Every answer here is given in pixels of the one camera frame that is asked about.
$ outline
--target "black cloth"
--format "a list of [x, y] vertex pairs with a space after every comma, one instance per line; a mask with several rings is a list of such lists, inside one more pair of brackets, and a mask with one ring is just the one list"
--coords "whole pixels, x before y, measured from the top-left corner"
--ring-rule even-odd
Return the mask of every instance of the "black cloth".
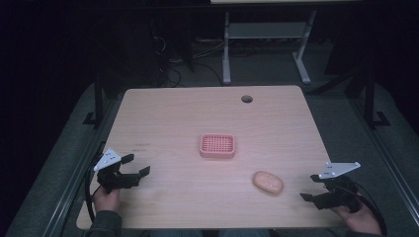
[[95, 221], [86, 232], [86, 237], [118, 237], [121, 236], [123, 219], [113, 211], [101, 210], [96, 214]]
[[353, 232], [353, 231], [348, 231], [346, 233], [346, 237], [378, 237], [378, 236], [382, 236], [382, 235], [358, 233], [358, 232]]

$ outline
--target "table leg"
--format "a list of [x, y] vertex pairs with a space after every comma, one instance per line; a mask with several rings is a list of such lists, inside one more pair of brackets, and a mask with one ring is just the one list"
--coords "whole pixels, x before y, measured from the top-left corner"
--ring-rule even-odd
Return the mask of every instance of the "table leg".
[[301, 46], [299, 47], [298, 51], [293, 52], [293, 60], [295, 62], [296, 68], [298, 69], [299, 76], [301, 77], [301, 81], [304, 84], [310, 84], [310, 78], [308, 77], [307, 70], [305, 70], [304, 63], [302, 62], [302, 55], [304, 54], [305, 47], [308, 42], [308, 38], [310, 36], [310, 32], [313, 26], [316, 10], [311, 11], [310, 16], [308, 18], [307, 24], [305, 25], [304, 32], [301, 38]]
[[231, 76], [230, 76], [230, 61], [228, 59], [228, 37], [229, 37], [229, 14], [228, 12], [225, 13], [225, 25], [224, 25], [224, 54], [222, 55], [222, 82], [225, 85], [229, 85], [231, 83]]

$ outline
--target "wooden table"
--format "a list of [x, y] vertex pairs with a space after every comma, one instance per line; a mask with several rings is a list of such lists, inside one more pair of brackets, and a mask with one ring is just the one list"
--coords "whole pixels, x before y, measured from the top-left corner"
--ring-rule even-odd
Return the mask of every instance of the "wooden table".
[[[241, 98], [250, 96], [251, 103]], [[232, 159], [200, 156], [203, 133], [230, 133]], [[297, 86], [139, 89], [126, 92], [106, 149], [134, 161], [124, 174], [151, 166], [139, 187], [121, 192], [123, 228], [331, 227], [342, 222], [299, 193], [326, 192], [309, 176], [329, 161]], [[278, 196], [252, 184], [257, 171], [280, 177]], [[92, 193], [98, 184], [92, 182]], [[79, 228], [91, 221], [83, 206]]]

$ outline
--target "hand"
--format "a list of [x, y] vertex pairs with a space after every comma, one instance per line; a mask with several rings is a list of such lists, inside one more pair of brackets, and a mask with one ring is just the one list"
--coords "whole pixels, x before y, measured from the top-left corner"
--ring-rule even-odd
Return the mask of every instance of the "hand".
[[360, 210], [355, 213], [350, 213], [346, 206], [333, 207], [331, 210], [338, 214], [352, 231], [381, 235], [376, 218], [363, 203], [360, 202]]
[[95, 204], [96, 212], [101, 210], [110, 210], [118, 212], [120, 207], [120, 190], [112, 190], [109, 194], [101, 186], [93, 194], [93, 203]]

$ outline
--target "pink basket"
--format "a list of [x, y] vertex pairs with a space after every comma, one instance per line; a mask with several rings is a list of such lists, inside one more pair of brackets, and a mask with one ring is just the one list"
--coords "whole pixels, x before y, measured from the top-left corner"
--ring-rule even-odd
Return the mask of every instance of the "pink basket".
[[210, 134], [201, 136], [200, 154], [204, 158], [233, 158], [235, 153], [234, 136], [229, 134]]

